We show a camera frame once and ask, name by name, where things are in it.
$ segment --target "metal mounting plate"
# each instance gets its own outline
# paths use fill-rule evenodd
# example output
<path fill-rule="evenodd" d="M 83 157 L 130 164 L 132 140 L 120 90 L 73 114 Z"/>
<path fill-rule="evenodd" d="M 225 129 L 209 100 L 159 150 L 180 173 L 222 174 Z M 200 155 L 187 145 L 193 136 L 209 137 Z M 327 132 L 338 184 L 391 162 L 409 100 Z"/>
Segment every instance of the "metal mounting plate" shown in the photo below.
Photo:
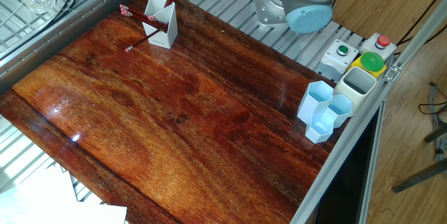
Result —
<path fill-rule="evenodd" d="M 253 0 L 258 23 L 266 28 L 288 27 L 280 0 Z"/>

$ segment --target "hexagonal cup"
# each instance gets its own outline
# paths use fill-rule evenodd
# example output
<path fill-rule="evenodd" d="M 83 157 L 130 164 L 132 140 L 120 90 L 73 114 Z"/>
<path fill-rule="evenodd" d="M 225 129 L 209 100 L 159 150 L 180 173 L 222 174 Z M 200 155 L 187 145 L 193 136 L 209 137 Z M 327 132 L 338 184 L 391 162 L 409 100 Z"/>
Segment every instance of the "hexagonal cup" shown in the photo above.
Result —
<path fill-rule="evenodd" d="M 339 128 L 351 116 L 351 108 L 352 102 L 343 94 L 337 94 L 332 97 L 325 114 L 334 121 L 334 128 Z"/>
<path fill-rule="evenodd" d="M 314 144 L 325 142 L 328 140 L 334 130 L 332 117 L 326 113 L 314 115 L 310 124 L 306 127 L 306 137 Z"/>
<path fill-rule="evenodd" d="M 323 81 L 310 83 L 298 107 L 298 118 L 309 124 L 313 115 L 322 114 L 329 106 L 332 92 L 333 88 Z"/>

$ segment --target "glossy wood surface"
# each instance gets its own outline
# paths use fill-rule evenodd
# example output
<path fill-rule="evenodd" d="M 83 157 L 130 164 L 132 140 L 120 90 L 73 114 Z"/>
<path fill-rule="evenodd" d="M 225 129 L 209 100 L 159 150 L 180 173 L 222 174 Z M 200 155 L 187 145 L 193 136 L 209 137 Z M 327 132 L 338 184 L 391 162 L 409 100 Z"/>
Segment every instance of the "glossy wood surface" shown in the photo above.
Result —
<path fill-rule="evenodd" d="M 125 53 L 143 30 L 113 13 L 3 95 L 0 114 L 131 223 L 289 223 L 343 129 L 313 144 L 296 118 L 323 77 L 176 4 L 171 50 Z"/>

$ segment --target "pencil on table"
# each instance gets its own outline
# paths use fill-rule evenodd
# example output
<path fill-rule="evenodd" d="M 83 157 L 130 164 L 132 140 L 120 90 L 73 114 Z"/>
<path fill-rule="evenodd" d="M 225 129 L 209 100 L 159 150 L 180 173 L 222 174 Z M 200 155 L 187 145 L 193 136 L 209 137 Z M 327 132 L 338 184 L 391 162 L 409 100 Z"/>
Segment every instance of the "pencil on table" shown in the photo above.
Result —
<path fill-rule="evenodd" d="M 136 44 L 127 47 L 125 50 L 126 52 L 130 52 L 133 48 L 137 47 L 139 44 L 141 44 L 142 42 L 144 42 L 145 40 L 149 39 L 150 37 L 152 37 L 153 35 L 155 35 L 156 33 L 158 33 L 160 30 L 157 29 L 156 31 L 152 32 L 151 34 L 147 35 L 145 38 L 139 40 Z"/>

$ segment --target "green push button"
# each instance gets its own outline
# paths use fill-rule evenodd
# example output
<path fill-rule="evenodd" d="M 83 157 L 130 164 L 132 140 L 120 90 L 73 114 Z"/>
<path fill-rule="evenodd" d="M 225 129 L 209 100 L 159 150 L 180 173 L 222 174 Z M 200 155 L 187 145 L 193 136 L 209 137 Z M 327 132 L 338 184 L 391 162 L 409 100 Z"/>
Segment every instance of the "green push button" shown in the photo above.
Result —
<path fill-rule="evenodd" d="M 341 56 L 346 56 L 349 52 L 348 47 L 344 46 L 344 45 L 340 45 L 337 49 L 337 53 Z"/>
<path fill-rule="evenodd" d="M 365 52 L 360 57 L 360 63 L 365 69 L 374 72 L 381 70 L 385 65 L 385 62 L 380 55 L 374 52 Z"/>

